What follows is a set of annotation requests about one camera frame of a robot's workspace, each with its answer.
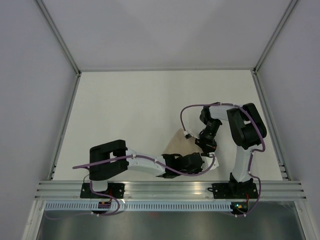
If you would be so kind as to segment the beige cloth napkin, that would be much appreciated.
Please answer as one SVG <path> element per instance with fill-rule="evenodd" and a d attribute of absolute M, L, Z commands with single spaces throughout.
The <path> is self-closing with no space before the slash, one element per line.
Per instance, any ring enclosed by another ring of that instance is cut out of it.
<path fill-rule="evenodd" d="M 195 137 L 185 138 L 184 131 L 180 128 L 171 138 L 163 154 L 180 154 L 186 156 L 193 153 L 202 153 L 201 148 L 195 144 Z"/>

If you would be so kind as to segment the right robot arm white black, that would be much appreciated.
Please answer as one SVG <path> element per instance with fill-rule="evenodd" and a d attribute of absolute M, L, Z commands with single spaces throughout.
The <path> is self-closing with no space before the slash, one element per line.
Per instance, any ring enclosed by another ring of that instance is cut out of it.
<path fill-rule="evenodd" d="M 214 103 L 203 107 L 199 119 L 205 128 L 199 133 L 195 144 L 205 154 L 217 148 L 215 137 L 222 121 L 227 121 L 236 144 L 235 164 L 227 183 L 213 183 L 208 191 L 215 199 L 258 199 L 260 192 L 252 174 L 251 166 L 255 152 L 266 149 L 264 138 L 267 129 L 253 103 L 235 106 L 230 103 Z"/>

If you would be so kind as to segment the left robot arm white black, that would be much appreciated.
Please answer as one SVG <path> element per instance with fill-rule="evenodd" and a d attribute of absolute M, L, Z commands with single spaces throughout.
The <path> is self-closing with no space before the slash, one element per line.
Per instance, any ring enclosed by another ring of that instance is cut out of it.
<path fill-rule="evenodd" d="M 122 139 L 97 145 L 89 150 L 90 164 L 110 160 L 112 157 L 124 158 L 88 167 L 89 179 L 92 182 L 91 191 L 98 198 L 108 195 L 109 179 L 127 170 L 150 174 L 157 178 L 173 179 L 182 174 L 199 174 L 204 170 L 205 163 L 198 152 L 185 156 L 178 153 L 144 155 L 128 148 L 126 141 Z"/>

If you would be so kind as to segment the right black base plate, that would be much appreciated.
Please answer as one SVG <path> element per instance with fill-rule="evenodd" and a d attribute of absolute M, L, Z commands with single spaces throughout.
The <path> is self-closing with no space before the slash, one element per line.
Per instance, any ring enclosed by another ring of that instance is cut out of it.
<path fill-rule="evenodd" d="M 231 186 L 229 183 L 213 183 L 208 188 L 213 193 L 214 199 L 246 200 L 247 198 L 257 199 L 258 190 L 255 183 L 245 186 Z"/>

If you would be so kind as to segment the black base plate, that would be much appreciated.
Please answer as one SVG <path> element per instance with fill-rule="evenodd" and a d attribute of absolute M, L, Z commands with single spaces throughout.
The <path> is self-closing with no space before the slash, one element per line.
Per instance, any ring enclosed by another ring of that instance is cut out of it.
<path fill-rule="evenodd" d="M 213 193 L 214 199 L 246 200 L 247 198 L 257 199 L 258 190 L 255 183 L 245 186 L 231 186 L 229 183 L 213 183 L 208 188 Z"/>
<path fill-rule="evenodd" d="M 125 193 L 125 184 L 123 183 L 109 183 L 107 189 L 104 191 L 97 191 L 98 194 L 93 193 L 90 189 L 90 183 L 83 183 L 80 190 L 81 199 L 109 199 L 112 196 L 116 199 L 122 199 Z"/>

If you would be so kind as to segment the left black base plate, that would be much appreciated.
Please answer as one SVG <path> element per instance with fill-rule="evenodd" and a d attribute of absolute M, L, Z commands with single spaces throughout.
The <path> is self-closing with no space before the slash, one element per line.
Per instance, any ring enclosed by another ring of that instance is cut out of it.
<path fill-rule="evenodd" d="M 97 191 L 98 194 L 93 193 L 90 189 L 90 183 L 83 183 L 80 190 L 81 199 L 109 199 L 112 196 L 116 199 L 122 199 L 125 193 L 125 184 L 123 183 L 109 183 L 107 189 L 104 191 Z"/>

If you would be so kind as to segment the aluminium front rail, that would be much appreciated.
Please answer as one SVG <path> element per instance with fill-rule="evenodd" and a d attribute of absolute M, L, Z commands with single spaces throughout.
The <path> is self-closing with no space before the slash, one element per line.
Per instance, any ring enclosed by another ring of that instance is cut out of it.
<path fill-rule="evenodd" d="M 110 181 L 118 194 L 132 201 L 306 201 L 303 186 L 298 181 L 262 181 L 243 196 L 233 196 L 226 181 Z M 41 181 L 34 193 L 35 200 L 79 200 L 86 190 L 82 181 Z"/>

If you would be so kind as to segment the right aluminium frame post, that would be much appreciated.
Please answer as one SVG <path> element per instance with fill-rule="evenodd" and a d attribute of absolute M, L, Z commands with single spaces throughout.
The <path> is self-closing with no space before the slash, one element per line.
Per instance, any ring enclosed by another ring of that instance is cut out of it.
<path fill-rule="evenodd" d="M 284 29 L 286 23 L 288 22 L 289 18 L 291 17 L 293 11 L 295 10 L 295 8 L 297 7 L 299 2 L 300 2 L 300 0 L 290 0 L 289 1 L 288 6 L 286 7 L 284 13 L 282 14 L 278 24 L 276 25 L 271 37 L 268 40 L 265 48 L 263 49 L 262 54 L 260 55 L 257 63 L 255 64 L 255 66 L 252 69 L 253 74 L 256 75 L 257 72 L 259 71 L 259 69 L 264 64 L 266 58 L 268 57 L 271 49 L 274 46 L 276 40 L 280 36 L 282 30 Z"/>

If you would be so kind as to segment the aluminium frame post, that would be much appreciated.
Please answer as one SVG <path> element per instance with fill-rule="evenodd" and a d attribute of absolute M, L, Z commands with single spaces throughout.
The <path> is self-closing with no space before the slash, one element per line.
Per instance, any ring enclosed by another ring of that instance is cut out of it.
<path fill-rule="evenodd" d="M 79 69 L 78 65 L 76 64 L 69 48 L 66 45 L 66 42 L 63 39 L 52 15 L 50 14 L 45 2 L 43 0 L 34 0 L 33 1 L 37 6 L 39 12 L 41 13 L 42 17 L 44 18 L 47 26 L 49 27 L 50 31 L 53 34 L 53 37 L 57 41 L 64 57 L 66 58 L 67 62 L 70 64 L 71 68 L 75 72 L 77 76 L 81 74 L 81 70 Z"/>
<path fill-rule="evenodd" d="M 276 40 L 280 36 L 282 30 L 284 29 L 286 23 L 288 22 L 289 18 L 291 17 L 293 11 L 295 10 L 295 8 L 297 7 L 299 2 L 300 2 L 300 0 L 290 0 L 289 1 L 288 6 L 286 7 L 284 13 L 282 14 L 278 24 L 276 25 L 271 37 L 268 40 L 265 48 L 263 49 L 262 54 L 260 55 L 257 63 L 255 64 L 255 66 L 252 69 L 253 74 L 256 75 L 257 72 L 259 71 L 259 69 L 264 64 L 266 58 L 268 57 L 271 49 L 274 46 Z"/>

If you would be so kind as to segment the left aluminium frame post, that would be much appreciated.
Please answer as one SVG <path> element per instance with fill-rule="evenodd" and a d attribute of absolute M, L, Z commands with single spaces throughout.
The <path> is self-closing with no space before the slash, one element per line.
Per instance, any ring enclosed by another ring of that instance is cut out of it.
<path fill-rule="evenodd" d="M 70 64 L 71 68 L 75 72 L 77 76 L 81 74 L 81 70 L 79 69 L 78 65 L 76 64 L 69 48 L 66 45 L 66 42 L 63 39 L 52 15 L 50 14 L 45 2 L 43 0 L 34 0 L 33 1 L 37 6 L 39 12 L 41 13 L 42 17 L 44 18 L 47 26 L 49 27 L 50 31 L 53 34 L 53 37 L 57 41 L 64 57 L 66 58 L 67 62 Z"/>

